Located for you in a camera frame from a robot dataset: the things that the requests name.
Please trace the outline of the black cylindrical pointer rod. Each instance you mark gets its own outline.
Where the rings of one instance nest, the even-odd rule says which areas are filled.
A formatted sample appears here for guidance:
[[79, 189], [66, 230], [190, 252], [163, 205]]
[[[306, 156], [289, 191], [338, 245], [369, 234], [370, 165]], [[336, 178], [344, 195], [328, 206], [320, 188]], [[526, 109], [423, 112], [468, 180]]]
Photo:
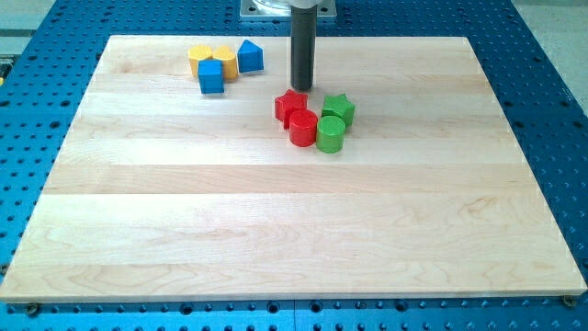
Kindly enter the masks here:
[[290, 84], [298, 91], [312, 88], [317, 4], [290, 6]]

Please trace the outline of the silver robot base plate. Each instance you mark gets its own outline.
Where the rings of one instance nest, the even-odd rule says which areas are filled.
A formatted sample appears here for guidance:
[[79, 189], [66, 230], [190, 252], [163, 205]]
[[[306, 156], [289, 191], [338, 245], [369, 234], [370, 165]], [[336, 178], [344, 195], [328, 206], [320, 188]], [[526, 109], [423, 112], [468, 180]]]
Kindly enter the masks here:
[[[240, 0], [240, 17], [249, 21], [284, 21], [290, 18], [288, 1], [278, 0]], [[318, 0], [317, 16], [321, 19], [334, 20], [337, 17], [335, 0]]]

